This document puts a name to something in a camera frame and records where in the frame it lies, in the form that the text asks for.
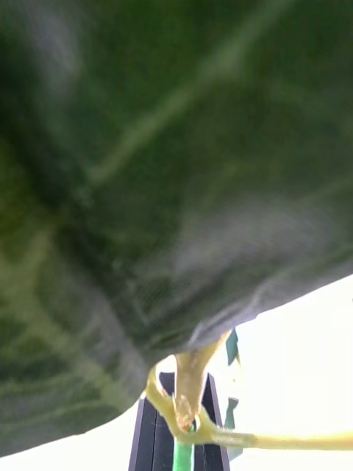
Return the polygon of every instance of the large leaf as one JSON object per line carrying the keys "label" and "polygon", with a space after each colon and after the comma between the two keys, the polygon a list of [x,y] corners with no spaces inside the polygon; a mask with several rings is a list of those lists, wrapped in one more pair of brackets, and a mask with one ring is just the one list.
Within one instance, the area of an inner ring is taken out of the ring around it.
{"label": "large leaf", "polygon": [[0,3],[0,454],[353,272],[353,2]]}

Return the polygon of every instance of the white background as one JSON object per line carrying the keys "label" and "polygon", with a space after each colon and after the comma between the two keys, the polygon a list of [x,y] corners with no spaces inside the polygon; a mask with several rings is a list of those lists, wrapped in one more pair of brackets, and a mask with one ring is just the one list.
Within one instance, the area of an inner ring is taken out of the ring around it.
{"label": "white background", "polygon": [[[237,327],[243,371],[237,430],[353,431],[353,277]],[[165,364],[165,370],[173,362]],[[211,366],[224,413],[234,371],[220,352]],[[0,459],[1,471],[126,471],[136,405],[81,436]],[[237,471],[353,470],[353,452],[246,450]]]}

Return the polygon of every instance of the black planter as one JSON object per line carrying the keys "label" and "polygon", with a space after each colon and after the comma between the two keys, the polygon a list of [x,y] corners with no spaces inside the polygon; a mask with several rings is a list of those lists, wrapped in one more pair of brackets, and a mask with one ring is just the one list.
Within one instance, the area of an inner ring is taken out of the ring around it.
{"label": "black planter", "polygon": [[[174,391],[174,373],[161,373],[165,390]],[[202,401],[210,418],[221,425],[215,381],[208,375]],[[174,439],[165,420],[145,398],[140,400],[136,418],[129,471],[167,471],[173,466]],[[217,445],[195,446],[195,471],[229,471],[227,450]]]}

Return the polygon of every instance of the green leaf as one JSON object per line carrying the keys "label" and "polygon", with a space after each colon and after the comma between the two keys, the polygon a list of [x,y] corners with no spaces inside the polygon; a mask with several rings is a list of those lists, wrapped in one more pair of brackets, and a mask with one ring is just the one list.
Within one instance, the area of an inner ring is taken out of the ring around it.
{"label": "green leaf", "polygon": [[0,5],[0,455],[353,271],[350,0]]}

